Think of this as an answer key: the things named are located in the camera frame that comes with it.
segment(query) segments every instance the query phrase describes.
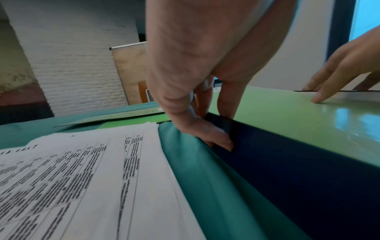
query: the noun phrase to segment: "green tablecloth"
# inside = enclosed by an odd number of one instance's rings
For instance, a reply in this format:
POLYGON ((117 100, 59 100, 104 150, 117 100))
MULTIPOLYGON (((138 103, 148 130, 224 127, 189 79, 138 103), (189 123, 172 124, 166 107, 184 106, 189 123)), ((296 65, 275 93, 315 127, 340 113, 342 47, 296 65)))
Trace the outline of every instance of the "green tablecloth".
MULTIPOLYGON (((248 88, 236 120, 380 166, 377 105, 342 100, 311 104, 310 98, 288 91, 248 88)), ((157 105, 140 104, 3 125, 0 148, 23 146, 54 132, 92 130, 100 126, 53 128, 63 123, 154 106, 157 105)), ((216 112, 216 101, 210 111, 216 112)), ((180 133, 170 122, 160 125, 159 134, 168 162, 207 239, 309 238, 198 139, 180 133)))

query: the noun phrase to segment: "teal tablecloth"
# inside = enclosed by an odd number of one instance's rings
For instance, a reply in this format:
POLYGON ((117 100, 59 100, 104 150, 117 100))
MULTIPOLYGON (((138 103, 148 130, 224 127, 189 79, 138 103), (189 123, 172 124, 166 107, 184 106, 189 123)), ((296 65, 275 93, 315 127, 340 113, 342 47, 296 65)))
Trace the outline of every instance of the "teal tablecloth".
MULTIPOLYGON (((0 149, 18 147, 54 132, 77 132, 102 123, 54 126, 86 117, 155 107, 140 104, 0 126, 0 149)), ((208 240, 309 239, 293 222, 267 201, 197 138, 180 133, 171 123, 159 126, 163 151, 208 240)))

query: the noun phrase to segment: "brick wall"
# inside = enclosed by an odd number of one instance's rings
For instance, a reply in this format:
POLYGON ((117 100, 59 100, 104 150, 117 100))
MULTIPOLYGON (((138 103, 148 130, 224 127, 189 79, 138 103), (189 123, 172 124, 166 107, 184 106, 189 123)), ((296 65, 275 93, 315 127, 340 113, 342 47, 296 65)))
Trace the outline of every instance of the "brick wall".
POLYGON ((108 48, 139 41, 126 0, 0 0, 55 116, 127 105, 108 48))

